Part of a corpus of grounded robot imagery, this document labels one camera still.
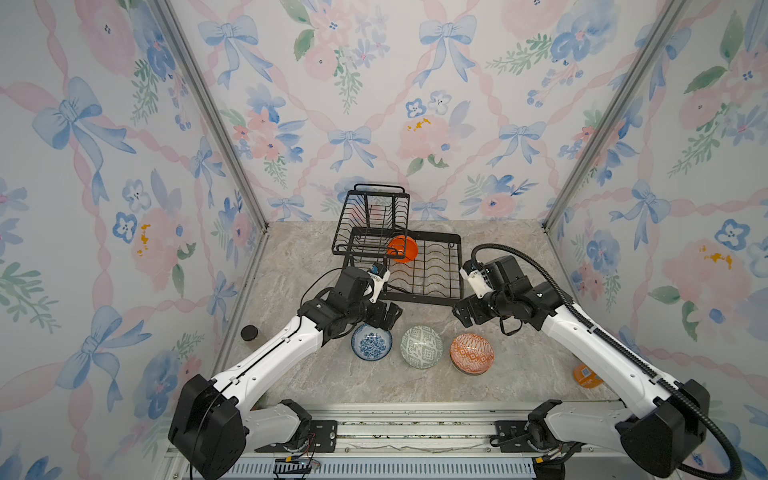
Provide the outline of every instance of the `orange container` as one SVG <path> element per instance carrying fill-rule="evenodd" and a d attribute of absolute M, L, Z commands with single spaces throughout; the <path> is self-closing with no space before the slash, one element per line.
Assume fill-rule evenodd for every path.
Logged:
<path fill-rule="evenodd" d="M 586 389 L 593 389 L 603 384 L 603 379 L 593 372 L 586 363 L 582 363 L 574 368 L 574 378 L 579 385 Z"/>
<path fill-rule="evenodd" d="M 389 241 L 389 248 L 394 250 L 398 255 L 403 255 L 405 252 L 406 258 L 393 258 L 392 260 L 397 263 L 412 262 L 419 255 L 419 245 L 416 244 L 416 240 L 405 235 L 398 235 L 397 237 Z"/>

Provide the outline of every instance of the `green patterned bowl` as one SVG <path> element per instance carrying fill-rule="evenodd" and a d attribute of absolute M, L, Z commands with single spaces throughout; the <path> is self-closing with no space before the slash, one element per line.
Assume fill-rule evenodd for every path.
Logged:
<path fill-rule="evenodd" d="M 400 352 L 410 366 L 428 369 L 437 365 L 442 356 L 442 339 L 434 329 L 417 325 L 402 336 Z"/>

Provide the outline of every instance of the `wall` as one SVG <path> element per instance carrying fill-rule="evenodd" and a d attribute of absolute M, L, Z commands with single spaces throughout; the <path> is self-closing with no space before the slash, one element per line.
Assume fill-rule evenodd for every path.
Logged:
<path fill-rule="evenodd" d="M 664 2 L 171 3 L 268 219 L 445 220 L 543 219 Z"/>
<path fill-rule="evenodd" d="M 0 58 L 0 478 L 153 478 L 256 229 L 144 3 L 6 2 Z"/>
<path fill-rule="evenodd" d="M 590 315 L 706 383 L 747 478 L 768 478 L 767 15 L 692 2 L 551 232 Z M 713 443 L 691 464 L 722 472 Z"/>

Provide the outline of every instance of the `wire basket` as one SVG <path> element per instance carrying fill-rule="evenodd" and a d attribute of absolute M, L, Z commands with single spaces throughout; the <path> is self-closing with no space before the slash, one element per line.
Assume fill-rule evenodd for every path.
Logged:
<path fill-rule="evenodd" d="M 461 236 L 415 230 L 408 232 L 408 236 L 416 241 L 419 254 L 408 263 L 378 259 L 389 268 L 389 282 L 384 285 L 379 298 L 446 306 L 453 306 L 464 298 L 464 282 L 458 273 L 462 265 Z M 348 255 L 344 266 L 367 270 L 374 261 L 359 255 Z"/>
<path fill-rule="evenodd" d="M 408 235 L 409 205 L 410 195 L 403 187 L 355 184 L 354 190 L 346 194 L 331 251 L 360 258 L 405 258 L 405 249 L 393 249 L 389 242 L 398 235 Z"/>

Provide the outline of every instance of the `gray marble surface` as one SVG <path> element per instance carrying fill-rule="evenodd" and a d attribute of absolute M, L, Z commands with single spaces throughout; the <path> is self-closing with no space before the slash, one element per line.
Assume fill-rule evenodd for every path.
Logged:
<path fill-rule="evenodd" d="M 330 251 L 335 229 L 335 222 L 270 225 L 270 238 L 257 271 L 254 291 L 240 324 L 241 327 L 249 323 L 257 326 L 260 335 L 250 343 L 238 335 L 225 362 L 227 366 L 250 355 L 276 334 L 296 314 L 307 287 L 322 273 L 342 265 L 343 258 Z M 413 221 L 409 229 L 460 234 L 463 259 L 468 259 L 472 248 L 479 243 L 503 243 L 518 248 L 541 263 L 559 284 L 568 285 L 538 222 Z M 478 258 L 490 260 L 500 254 L 481 252 Z M 521 267 L 534 285 L 543 281 L 527 264 L 521 262 Z M 337 272 L 327 275 L 310 295 L 333 285 L 336 275 Z M 465 296 L 470 292 L 465 286 Z M 261 402 L 269 405 L 288 398 L 305 404 L 617 399 L 605 385 L 592 390 L 581 388 L 571 373 L 580 361 L 530 326 L 507 337 L 499 331 L 497 321 L 465 329 L 447 306 L 399 305 L 404 312 L 392 329 L 394 345 L 387 357 L 367 362 L 354 354 L 348 336 L 331 341 L 279 379 Z M 508 325 L 514 327 L 515 322 L 510 319 Z M 414 369 L 400 355 L 400 339 L 414 325 L 431 326 L 443 339 L 445 351 L 431 369 Z M 495 351 L 493 367 L 480 376 L 459 372 L 449 356 L 451 341 L 468 331 L 484 336 Z"/>

